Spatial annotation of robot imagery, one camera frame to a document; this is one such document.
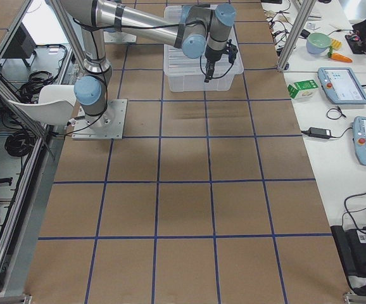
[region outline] white chair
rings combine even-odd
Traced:
[[[66,125],[72,117],[76,96],[73,85],[50,84],[41,89],[37,104],[9,102],[35,121],[48,125]]]

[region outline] metal base plate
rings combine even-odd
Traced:
[[[72,134],[76,140],[95,140],[95,139],[122,139],[124,130],[125,112],[127,111],[126,99],[115,99],[108,101],[108,109],[114,113],[113,121],[102,129],[92,129],[90,127]],[[83,116],[84,110],[79,108],[78,116]],[[77,120],[74,130],[83,129],[88,126],[87,122]]]
[[[114,44],[136,43],[137,36],[121,32],[104,32],[104,42]]]

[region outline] white table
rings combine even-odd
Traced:
[[[316,6],[323,15],[320,21],[315,22],[316,26],[320,27],[316,32],[328,34],[335,29],[351,29],[338,0],[332,0],[329,4],[317,2]],[[287,7],[288,0],[284,0],[282,5],[263,3],[265,10],[279,11]],[[288,12],[290,14],[286,14],[286,16],[290,16],[290,22],[293,23],[297,12],[293,2]],[[287,29],[291,29],[288,23],[285,24]],[[342,48],[337,52],[352,58],[353,63],[332,61],[326,57],[326,52],[320,55],[309,54],[305,47],[305,40],[299,39],[297,47],[289,59],[289,70],[284,72],[287,84],[309,79],[314,79],[319,84],[317,70],[320,67],[352,67],[360,83],[366,84],[366,56],[352,54],[344,39],[345,34],[347,32],[336,32],[331,34],[331,37],[343,43]],[[331,129],[334,136],[340,136],[346,128],[350,127],[356,116],[366,117],[366,105],[354,108],[342,106],[343,109],[345,108],[343,111],[347,118],[329,120],[325,114],[334,105],[321,89],[310,98],[293,99],[293,106],[301,130],[307,130],[309,127]],[[352,137],[351,130],[336,140],[327,141],[304,137],[330,225],[341,224],[344,213],[343,201],[347,196],[366,191],[366,167],[360,165],[355,156]],[[348,206],[350,210],[364,208],[366,207],[366,197],[351,199]],[[359,225],[366,225],[366,210],[355,213],[354,217]],[[352,228],[352,223],[347,217],[344,227],[345,229]]]

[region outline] clear plastic bin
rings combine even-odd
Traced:
[[[167,6],[165,9],[165,18],[172,22],[180,21],[182,6]],[[229,39],[238,46],[234,29],[231,30]],[[165,45],[163,53],[163,71],[168,77],[169,88],[172,92],[189,91],[227,91],[231,87],[234,76],[244,72],[239,48],[234,66],[228,74],[221,79],[213,79],[209,83],[204,82],[204,74],[200,69],[200,60],[187,58],[181,49],[175,49],[172,46]],[[203,71],[205,72],[206,58],[201,59]],[[222,76],[231,66],[228,62],[228,55],[222,55],[220,61],[215,64],[214,77]]]

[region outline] carrot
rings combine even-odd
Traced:
[[[352,62],[352,59],[350,59],[349,57],[343,56],[339,53],[333,53],[332,52],[332,46],[329,47],[328,57],[330,59],[336,60],[336,61],[342,61],[342,62],[346,62],[346,63],[351,63]]]
[[[350,59],[349,57],[343,56],[339,53],[332,53],[330,59],[332,60],[336,60],[336,61],[342,61],[342,62],[347,62],[347,63],[351,63],[352,59]]]

